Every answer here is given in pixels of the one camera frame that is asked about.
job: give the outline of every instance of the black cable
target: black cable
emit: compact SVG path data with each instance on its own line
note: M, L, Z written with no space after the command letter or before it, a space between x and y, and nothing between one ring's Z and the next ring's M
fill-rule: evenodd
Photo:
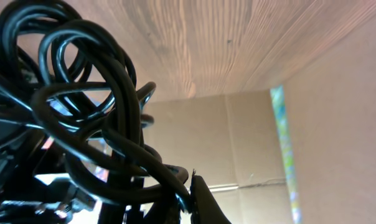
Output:
M38 64L17 46L18 35L33 33L45 34ZM64 61L68 44L78 49L69 67ZM47 64L49 50L54 74L50 74ZM87 82L92 66L105 82ZM103 202L120 207L133 205L136 209L136 205L177 195L183 209L190 212L190 195L183 184L188 179L187 171L163 164L160 155L144 144L142 128L151 125L153 118L142 114L142 110L155 88L150 82L136 90L135 69L126 52L104 28L83 20L63 1L14 1L0 14L0 96L28 114L15 117L0 111L0 122L20 126L0 142L0 148L26 130L40 128L65 151L71 179ZM111 93L95 105L84 94L95 90ZM51 107L54 101L71 115ZM93 135L101 135L116 156L107 156L90 146L87 140ZM133 183L123 189L104 183L82 161L108 169L128 183L133 177ZM141 178L149 175L159 185L144 189Z
M72 214L67 213L67 218L60 218L55 211L46 210L42 215L35 214L34 206L2 206L0 208L1 223L67 223L72 219Z

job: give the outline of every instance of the power cord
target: power cord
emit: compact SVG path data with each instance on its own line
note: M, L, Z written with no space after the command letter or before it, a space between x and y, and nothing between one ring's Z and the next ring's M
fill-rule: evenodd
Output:
M38 64L17 46L18 36L25 34L44 34ZM64 61L68 44L78 48L69 67ZM54 74L47 65L49 50ZM92 66L105 82L88 82ZM55 147L65 154L66 170L73 182L106 203L101 214L110 214L112 220L103 223L115 222L116 215L123 220L126 205L133 205L131 214L136 216L140 204L175 195L183 210L192 211L184 187L188 172L163 164L161 156L144 144L142 128L152 124L153 118L142 110L155 87L150 82L136 90L136 72L126 52L104 28L83 20L66 2L13 1L0 13L0 107L5 104L26 114L0 110L1 123L19 126L0 139L0 150L31 129L41 129L53 137ZM84 91L98 90L111 93L96 106ZM55 101L71 115L51 107ZM98 136L111 146L112 156L87 143ZM82 161L108 169L108 183L91 174ZM143 178L149 175L159 184L143 188Z

